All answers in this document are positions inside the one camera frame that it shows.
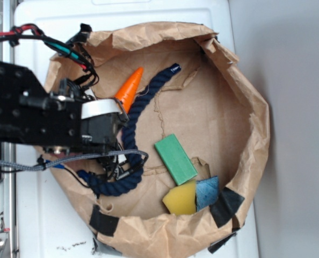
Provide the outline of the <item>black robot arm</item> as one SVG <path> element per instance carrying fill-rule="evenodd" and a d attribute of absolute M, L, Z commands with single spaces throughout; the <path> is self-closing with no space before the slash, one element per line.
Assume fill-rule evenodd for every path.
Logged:
<path fill-rule="evenodd" d="M 27 166 L 0 160 L 0 171 L 42 171 L 59 164 L 96 159 L 106 176 L 79 172 L 96 195 L 114 196 L 122 150 L 117 135 L 128 116 L 117 98 L 95 100 L 64 79 L 47 92 L 28 68 L 0 62 L 0 141 L 39 146 L 46 153 L 64 154 L 58 162 Z"/>

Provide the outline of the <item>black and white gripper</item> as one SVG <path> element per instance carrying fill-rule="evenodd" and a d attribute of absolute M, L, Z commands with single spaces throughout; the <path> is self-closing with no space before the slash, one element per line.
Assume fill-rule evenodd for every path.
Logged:
<path fill-rule="evenodd" d="M 99 99 L 82 105 L 81 151 L 108 153 L 118 149 L 117 136 L 129 121 L 128 115 L 116 98 Z"/>

